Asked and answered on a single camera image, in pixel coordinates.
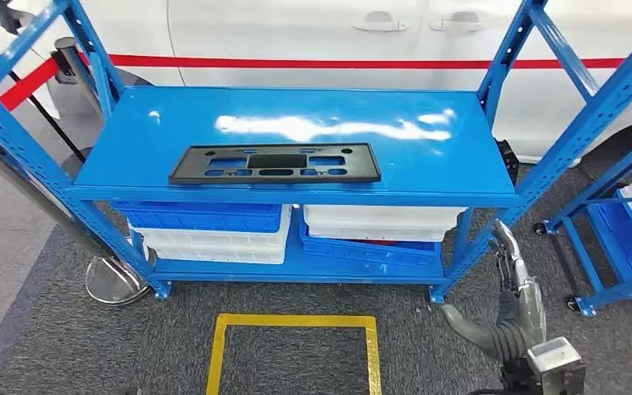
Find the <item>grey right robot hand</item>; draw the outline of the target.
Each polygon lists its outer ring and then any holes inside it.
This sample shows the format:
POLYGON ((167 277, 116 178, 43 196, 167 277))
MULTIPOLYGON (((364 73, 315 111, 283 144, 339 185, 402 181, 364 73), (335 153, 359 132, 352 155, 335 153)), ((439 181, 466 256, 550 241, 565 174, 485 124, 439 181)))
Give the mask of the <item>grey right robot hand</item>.
POLYGON ((461 338, 502 363, 523 358, 526 351, 546 341, 546 315, 541 288, 530 276, 510 228, 495 219, 489 245, 500 275, 498 313, 493 327, 466 320, 451 304, 441 311, 461 338))

